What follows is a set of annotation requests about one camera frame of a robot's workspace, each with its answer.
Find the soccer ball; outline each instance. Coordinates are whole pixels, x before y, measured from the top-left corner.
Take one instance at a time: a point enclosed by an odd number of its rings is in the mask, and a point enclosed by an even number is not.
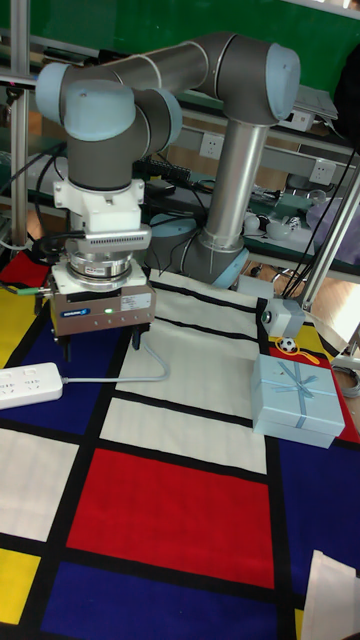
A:
[[[287,353],[291,353],[296,350],[296,343],[293,338],[281,338],[279,342],[279,347],[282,351],[287,351]]]

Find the gift box lid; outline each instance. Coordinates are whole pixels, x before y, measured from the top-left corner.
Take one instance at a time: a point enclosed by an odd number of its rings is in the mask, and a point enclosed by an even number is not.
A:
[[[334,436],[345,426],[329,369],[260,354],[251,393],[254,423],[266,420]]]

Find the white power cord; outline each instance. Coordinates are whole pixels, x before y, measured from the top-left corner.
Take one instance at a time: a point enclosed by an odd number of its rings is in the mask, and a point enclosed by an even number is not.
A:
[[[358,396],[360,396],[360,377],[358,376],[356,371],[353,371],[348,367],[338,367],[336,365],[333,366],[333,370],[347,373],[355,381],[355,385],[353,387],[347,387],[346,389],[340,387],[341,392],[345,398],[357,398]]]
[[[170,367],[149,347],[144,338],[142,338],[142,344],[144,345],[146,351],[150,353],[150,355],[159,364],[161,364],[162,368],[164,369],[164,373],[162,376],[156,376],[154,378],[62,378],[63,384],[68,384],[69,382],[162,382],[163,380],[167,380],[170,376]]]
[[[22,247],[17,247],[16,245],[11,245],[11,244],[7,244],[7,242],[4,242],[4,240],[0,240],[0,244],[5,247],[6,249],[14,249],[15,251],[24,251],[24,249],[29,249],[29,247],[31,247],[31,240],[28,240],[26,244],[24,244],[24,246]]]

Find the power strip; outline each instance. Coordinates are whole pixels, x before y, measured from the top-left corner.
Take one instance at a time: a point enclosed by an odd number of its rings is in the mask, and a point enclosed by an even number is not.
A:
[[[0,410],[57,400],[63,382],[53,362],[0,370]]]

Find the light blue gift box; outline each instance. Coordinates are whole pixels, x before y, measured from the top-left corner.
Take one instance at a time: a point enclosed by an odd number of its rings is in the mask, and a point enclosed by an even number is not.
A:
[[[329,369],[259,355],[251,378],[253,429],[328,449],[344,429]]]

